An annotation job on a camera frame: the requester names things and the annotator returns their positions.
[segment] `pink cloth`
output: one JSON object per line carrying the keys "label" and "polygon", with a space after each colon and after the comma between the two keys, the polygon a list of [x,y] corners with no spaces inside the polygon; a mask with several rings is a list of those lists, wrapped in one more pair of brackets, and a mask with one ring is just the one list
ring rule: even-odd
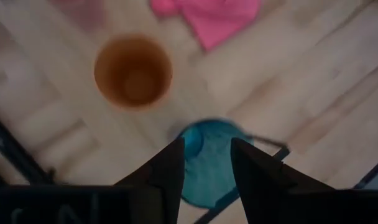
{"label": "pink cloth", "polygon": [[253,21],[260,0],[151,0],[150,5],[158,16],[181,13],[209,50]]}

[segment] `orange cup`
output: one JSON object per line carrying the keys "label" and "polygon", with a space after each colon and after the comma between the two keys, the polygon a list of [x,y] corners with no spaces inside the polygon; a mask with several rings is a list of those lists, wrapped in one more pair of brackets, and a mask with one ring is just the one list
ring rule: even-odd
{"label": "orange cup", "polygon": [[110,40],[98,55],[95,82],[103,96],[123,108],[144,108],[168,91],[172,66],[151,38],[130,35]]}

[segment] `black cable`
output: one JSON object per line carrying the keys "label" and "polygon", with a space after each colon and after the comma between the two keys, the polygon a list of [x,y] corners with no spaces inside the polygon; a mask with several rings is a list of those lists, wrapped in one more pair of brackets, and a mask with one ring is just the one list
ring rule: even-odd
{"label": "black cable", "polygon": [[30,182],[30,184],[54,184],[27,151],[0,122],[0,153]]}

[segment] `pink fabric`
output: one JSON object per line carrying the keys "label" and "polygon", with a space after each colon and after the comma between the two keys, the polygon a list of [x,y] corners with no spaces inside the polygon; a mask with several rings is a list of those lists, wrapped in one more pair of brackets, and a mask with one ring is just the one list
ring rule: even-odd
{"label": "pink fabric", "polygon": [[181,13],[206,49],[235,34],[254,20],[260,0],[151,0],[159,16]]}

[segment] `wooden floor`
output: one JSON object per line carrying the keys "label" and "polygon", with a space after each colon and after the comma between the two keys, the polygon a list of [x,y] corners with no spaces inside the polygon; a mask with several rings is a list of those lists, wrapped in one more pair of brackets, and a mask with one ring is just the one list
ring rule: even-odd
{"label": "wooden floor", "polygon": [[[255,23],[207,53],[181,18],[160,25],[222,111],[249,133],[289,143],[288,165],[350,188],[378,163],[378,1],[265,0]],[[62,181],[121,178],[39,73],[0,26],[1,119]],[[7,167],[0,157],[0,173],[22,183]],[[182,203],[179,223],[204,213]],[[245,222],[237,201],[212,223]]]}

